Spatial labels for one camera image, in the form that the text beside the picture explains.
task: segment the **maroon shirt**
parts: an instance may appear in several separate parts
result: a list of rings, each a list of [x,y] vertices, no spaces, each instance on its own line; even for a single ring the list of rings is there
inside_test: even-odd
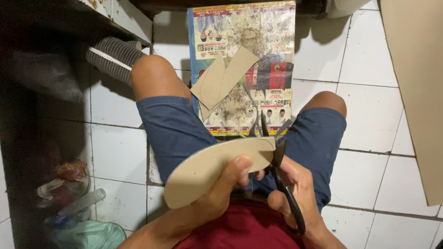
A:
[[[174,248],[299,249],[297,244],[304,247],[282,214],[263,203],[241,200],[231,201],[220,218],[195,229]]]

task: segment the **cardboard scrap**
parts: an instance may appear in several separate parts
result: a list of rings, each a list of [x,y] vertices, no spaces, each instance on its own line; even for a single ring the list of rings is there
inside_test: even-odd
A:
[[[214,144],[191,155],[169,176],[164,199],[170,208],[180,208],[203,195],[222,173],[226,164],[241,154],[249,155],[253,165],[249,172],[266,168],[272,162],[275,139],[251,137]]]
[[[222,56],[218,56],[195,83],[191,92],[198,99],[203,120],[220,105],[245,73],[259,60],[243,46],[232,57],[228,67]]]
[[[381,14],[429,206],[443,203],[443,1],[383,0]]]

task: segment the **white ceramic tile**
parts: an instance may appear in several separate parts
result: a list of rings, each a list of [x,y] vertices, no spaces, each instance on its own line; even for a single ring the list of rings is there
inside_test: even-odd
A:
[[[398,125],[397,135],[395,136],[392,153],[402,155],[415,155],[412,146],[411,134],[409,133],[408,121],[406,120],[406,112],[403,109],[400,124]]]
[[[360,9],[378,10],[377,0],[370,0],[367,4],[363,5]]]
[[[389,157],[375,209],[406,214],[437,215],[439,205],[426,204],[415,158]]]
[[[11,219],[0,223],[0,241],[2,249],[14,249],[14,238],[12,236]]]
[[[135,231],[146,224],[146,185],[95,179],[106,197],[97,202],[97,220]]]
[[[398,86],[379,11],[352,15],[339,82]]]
[[[337,82],[349,22],[349,16],[322,20],[297,16],[293,77]]]
[[[338,151],[329,184],[332,194],[330,203],[372,209],[388,157]]]
[[[89,192],[92,192],[95,190],[95,178],[91,177],[91,188],[89,190]],[[95,207],[96,204],[90,205],[89,209],[91,209],[91,217],[89,218],[89,220],[91,221],[96,221],[97,220],[97,210]]]
[[[177,76],[185,83],[187,86],[191,85],[191,71],[186,70],[175,70]]]
[[[6,192],[6,181],[4,178],[0,179],[0,222],[5,221],[10,217],[8,193]]]
[[[91,67],[91,121],[140,127],[142,124],[132,88]]]
[[[432,243],[431,249],[434,249],[443,240],[443,222],[440,222],[437,234],[435,234],[434,242]]]
[[[131,234],[133,233],[132,231],[128,231],[128,230],[124,230],[124,233],[126,234],[126,238],[131,236]]]
[[[292,113],[291,119],[295,120],[300,110],[319,92],[330,91],[335,93],[337,83],[292,80]]]
[[[146,132],[92,124],[95,176],[146,184]]]
[[[57,143],[62,161],[80,159],[87,163],[90,175],[94,176],[91,124],[40,119],[39,125],[45,130],[46,136]]]
[[[152,147],[149,146],[149,180],[153,183],[163,184],[160,179],[159,168],[157,162],[155,161],[154,151]]]
[[[329,231],[347,248],[365,248],[374,213],[326,206],[322,217]]]
[[[366,249],[429,249],[440,222],[376,214]]]
[[[348,110],[340,148],[391,151],[403,104],[398,88],[338,84]]]
[[[152,21],[129,0],[112,0],[111,19],[148,43],[152,42]]]
[[[72,63],[72,68],[80,90],[83,92],[83,102],[63,101],[51,96],[38,94],[37,112],[40,117],[91,121],[89,63],[75,61]]]
[[[148,186],[148,203],[147,203],[148,215],[154,213],[157,209],[166,205],[163,199],[164,191],[165,191],[164,187]]]
[[[191,70],[186,12],[163,11],[154,16],[154,54],[175,69]]]

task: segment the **knee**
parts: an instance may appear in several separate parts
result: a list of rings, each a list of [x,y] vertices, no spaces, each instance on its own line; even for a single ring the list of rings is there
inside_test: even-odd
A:
[[[132,66],[131,78],[140,78],[155,75],[175,73],[174,67],[160,55],[151,54],[140,57]]]
[[[315,99],[321,103],[323,107],[328,107],[338,111],[346,118],[347,108],[345,100],[335,93],[330,91],[319,92],[312,99]]]

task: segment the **blue shorts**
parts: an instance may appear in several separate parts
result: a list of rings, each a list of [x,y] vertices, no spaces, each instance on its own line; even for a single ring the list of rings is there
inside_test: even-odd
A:
[[[149,97],[137,101],[137,108],[164,183],[183,160],[217,143],[195,114],[188,98]],[[312,172],[320,212],[330,201],[330,176],[345,129],[346,120],[342,114],[316,107],[299,113],[284,135],[286,156]],[[265,193],[277,189],[270,174],[261,181],[251,178],[250,185]]]

